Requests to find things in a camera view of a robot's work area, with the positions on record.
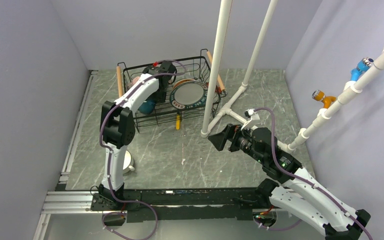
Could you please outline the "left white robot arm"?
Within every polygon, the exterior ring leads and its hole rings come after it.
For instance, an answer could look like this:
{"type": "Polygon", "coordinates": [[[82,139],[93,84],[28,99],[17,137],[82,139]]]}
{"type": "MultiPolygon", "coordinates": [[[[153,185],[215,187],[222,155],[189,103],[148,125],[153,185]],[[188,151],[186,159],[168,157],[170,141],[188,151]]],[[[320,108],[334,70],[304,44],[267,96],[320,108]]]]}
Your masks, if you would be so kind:
{"type": "Polygon", "coordinates": [[[148,65],[136,82],[119,98],[102,105],[99,144],[105,149],[105,171],[98,186],[98,195],[111,210],[123,207],[124,161],[127,146],[136,134],[135,116],[140,106],[164,97],[172,77],[179,72],[173,60],[161,60],[148,65]]]}

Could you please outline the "green rimmed white plate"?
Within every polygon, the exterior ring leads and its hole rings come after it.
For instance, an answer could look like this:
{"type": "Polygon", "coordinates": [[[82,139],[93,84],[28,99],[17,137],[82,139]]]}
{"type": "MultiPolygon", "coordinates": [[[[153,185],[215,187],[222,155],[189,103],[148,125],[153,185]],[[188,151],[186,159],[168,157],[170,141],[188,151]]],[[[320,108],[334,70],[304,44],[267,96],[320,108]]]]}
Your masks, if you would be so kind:
{"type": "Polygon", "coordinates": [[[189,110],[206,105],[208,86],[195,80],[172,89],[169,95],[171,105],[179,110],[189,110]]]}

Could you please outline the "pink mug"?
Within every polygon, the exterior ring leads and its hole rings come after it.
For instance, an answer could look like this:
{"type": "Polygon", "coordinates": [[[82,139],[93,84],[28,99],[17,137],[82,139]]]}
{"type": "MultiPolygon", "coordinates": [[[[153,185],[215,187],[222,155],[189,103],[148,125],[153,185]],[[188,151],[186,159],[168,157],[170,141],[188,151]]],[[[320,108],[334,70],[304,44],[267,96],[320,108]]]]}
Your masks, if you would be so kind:
{"type": "Polygon", "coordinates": [[[131,81],[131,89],[133,89],[133,91],[135,92],[140,87],[140,85],[141,85],[141,77],[140,76],[136,76],[131,81]]]}
{"type": "Polygon", "coordinates": [[[168,84],[171,85],[174,81],[176,80],[176,76],[175,75],[171,75],[170,78],[168,79],[168,84]]]}

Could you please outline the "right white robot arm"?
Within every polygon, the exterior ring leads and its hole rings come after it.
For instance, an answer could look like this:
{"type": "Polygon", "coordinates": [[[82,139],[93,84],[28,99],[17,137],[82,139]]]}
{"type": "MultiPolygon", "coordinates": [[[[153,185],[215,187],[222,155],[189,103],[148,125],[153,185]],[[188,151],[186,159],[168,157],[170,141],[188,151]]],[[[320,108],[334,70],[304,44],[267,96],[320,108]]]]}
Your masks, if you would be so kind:
{"type": "Polygon", "coordinates": [[[222,151],[242,151],[261,164],[267,178],[255,190],[256,203],[279,207],[315,228],[326,240],[358,240],[367,232],[371,215],[356,210],[323,187],[291,154],[278,147],[277,138],[266,127],[241,129],[228,124],[208,140],[222,151]]]}

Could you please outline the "orange plate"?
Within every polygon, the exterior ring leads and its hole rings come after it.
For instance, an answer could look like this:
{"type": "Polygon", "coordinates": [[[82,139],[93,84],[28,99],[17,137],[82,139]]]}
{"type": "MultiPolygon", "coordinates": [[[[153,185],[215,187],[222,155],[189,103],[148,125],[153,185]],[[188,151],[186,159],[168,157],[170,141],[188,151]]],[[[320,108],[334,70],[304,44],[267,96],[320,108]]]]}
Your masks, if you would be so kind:
{"type": "Polygon", "coordinates": [[[184,78],[184,79],[181,79],[180,81],[176,82],[172,88],[176,89],[177,87],[180,87],[182,84],[185,84],[188,82],[194,82],[194,81],[196,81],[194,78],[184,78]]]}

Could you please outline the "dark bowl cream inside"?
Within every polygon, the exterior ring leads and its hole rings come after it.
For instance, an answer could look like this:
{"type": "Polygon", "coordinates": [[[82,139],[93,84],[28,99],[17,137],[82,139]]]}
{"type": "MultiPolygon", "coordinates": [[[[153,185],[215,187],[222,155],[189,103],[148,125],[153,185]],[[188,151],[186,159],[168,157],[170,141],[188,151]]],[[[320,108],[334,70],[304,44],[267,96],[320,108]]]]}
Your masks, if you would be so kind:
{"type": "Polygon", "coordinates": [[[156,100],[150,96],[139,106],[138,111],[143,115],[149,115],[155,110],[156,104],[156,100]]]}

